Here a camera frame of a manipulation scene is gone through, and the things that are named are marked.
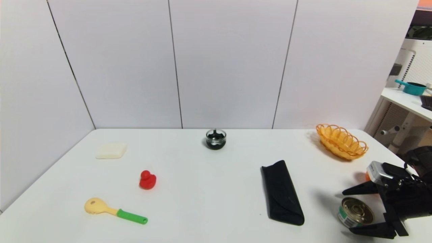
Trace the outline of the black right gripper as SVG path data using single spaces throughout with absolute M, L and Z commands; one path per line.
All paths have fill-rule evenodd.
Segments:
M 407 219 L 431 216 L 432 194 L 431 183 L 419 177 L 400 177 L 383 179 L 383 186 L 367 181 L 342 191 L 342 195 L 380 194 L 385 221 L 371 225 L 349 228 L 353 234 L 394 239 L 396 235 L 408 236 L 405 226 Z

